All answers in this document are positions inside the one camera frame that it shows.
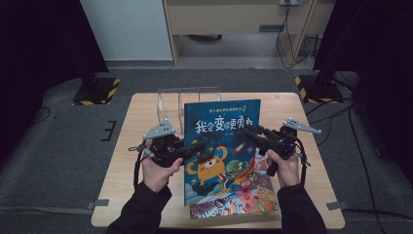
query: children's book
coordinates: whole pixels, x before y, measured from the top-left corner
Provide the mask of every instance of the children's book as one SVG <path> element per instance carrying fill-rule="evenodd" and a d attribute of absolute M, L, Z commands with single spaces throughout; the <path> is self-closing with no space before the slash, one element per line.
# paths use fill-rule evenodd
<path fill-rule="evenodd" d="M 184 143 L 206 148 L 185 161 L 185 206 L 191 218 L 279 208 L 264 156 L 243 128 L 258 128 L 260 99 L 184 104 Z"/>

